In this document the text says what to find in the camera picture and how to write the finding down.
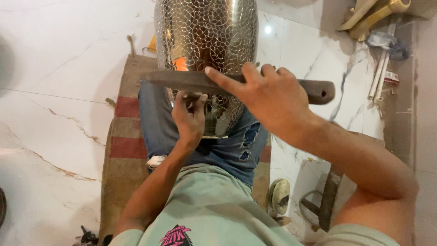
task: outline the floor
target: floor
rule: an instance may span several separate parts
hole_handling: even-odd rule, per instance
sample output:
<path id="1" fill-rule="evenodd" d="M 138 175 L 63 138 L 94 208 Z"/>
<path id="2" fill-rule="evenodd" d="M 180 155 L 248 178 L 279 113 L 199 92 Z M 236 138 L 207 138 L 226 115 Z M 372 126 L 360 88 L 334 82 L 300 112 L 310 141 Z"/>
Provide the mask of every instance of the floor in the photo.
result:
<path id="1" fill-rule="evenodd" d="M 257 61 L 297 78 L 330 80 L 337 96 L 311 110 L 342 127 L 382 138 L 366 99 L 375 67 L 368 48 L 334 28 L 352 0 L 258 1 Z M 41 0 L 0 3 L 0 187 L 8 212 L 0 245 L 72 245 L 80 225 L 97 232 L 104 149 L 130 52 L 154 56 L 154 0 Z M 291 182 L 284 229 L 316 240 L 298 212 L 323 190 L 329 163 L 273 136 L 271 182 Z"/>

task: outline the brass fitting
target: brass fitting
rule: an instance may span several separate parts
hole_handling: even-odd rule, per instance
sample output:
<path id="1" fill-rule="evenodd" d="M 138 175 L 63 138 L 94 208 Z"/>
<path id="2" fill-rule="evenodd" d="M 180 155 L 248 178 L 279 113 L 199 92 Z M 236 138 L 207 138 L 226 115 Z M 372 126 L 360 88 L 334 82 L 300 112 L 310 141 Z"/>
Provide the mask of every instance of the brass fitting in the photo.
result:
<path id="1" fill-rule="evenodd" d="M 370 28 L 378 21 L 393 14 L 407 11 L 411 4 L 411 0 L 390 0 L 390 2 L 375 11 L 369 17 L 358 22 L 351 30 L 349 36 L 357 41 L 364 41 L 370 35 Z"/>

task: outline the jeans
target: jeans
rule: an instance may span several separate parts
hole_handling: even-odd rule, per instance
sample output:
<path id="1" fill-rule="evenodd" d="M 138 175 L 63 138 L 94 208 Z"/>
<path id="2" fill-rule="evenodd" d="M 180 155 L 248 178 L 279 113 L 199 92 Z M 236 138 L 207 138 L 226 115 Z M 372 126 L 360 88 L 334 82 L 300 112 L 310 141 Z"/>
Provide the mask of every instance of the jeans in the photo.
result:
<path id="1" fill-rule="evenodd" d="M 147 158 L 167 156 L 179 139 L 164 88 L 141 81 L 139 110 Z M 266 143 L 267 130 L 244 107 L 240 119 L 226 139 L 202 139 L 185 165 L 206 163 L 218 166 L 253 186 L 254 172 Z"/>

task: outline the metal vase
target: metal vase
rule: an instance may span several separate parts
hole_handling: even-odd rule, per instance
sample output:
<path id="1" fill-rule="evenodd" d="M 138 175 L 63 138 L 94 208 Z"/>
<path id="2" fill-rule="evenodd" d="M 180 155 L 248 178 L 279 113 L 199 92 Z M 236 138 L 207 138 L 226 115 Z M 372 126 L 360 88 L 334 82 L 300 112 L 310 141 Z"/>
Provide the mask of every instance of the metal vase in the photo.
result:
<path id="1" fill-rule="evenodd" d="M 157 0 L 155 31 L 160 70 L 203 71 L 214 67 L 240 74 L 256 56 L 255 0 Z M 177 90 L 167 88 L 174 105 Z M 208 95 L 204 138 L 226 138 L 243 111 L 234 96 Z"/>

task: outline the orange object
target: orange object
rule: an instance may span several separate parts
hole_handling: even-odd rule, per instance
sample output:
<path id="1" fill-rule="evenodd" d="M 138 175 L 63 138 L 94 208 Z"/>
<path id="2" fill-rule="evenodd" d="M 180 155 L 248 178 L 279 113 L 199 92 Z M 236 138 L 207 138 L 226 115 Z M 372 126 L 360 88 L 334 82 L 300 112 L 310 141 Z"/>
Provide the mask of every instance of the orange object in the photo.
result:
<path id="1" fill-rule="evenodd" d="M 147 46 L 147 51 L 150 51 L 152 53 L 156 53 L 156 42 L 155 42 L 155 35 L 153 35 L 152 40 L 150 41 L 149 46 Z"/>
<path id="2" fill-rule="evenodd" d="M 179 57 L 173 61 L 173 65 L 176 66 L 176 71 L 188 71 L 187 65 L 185 62 L 187 59 L 185 57 Z"/>

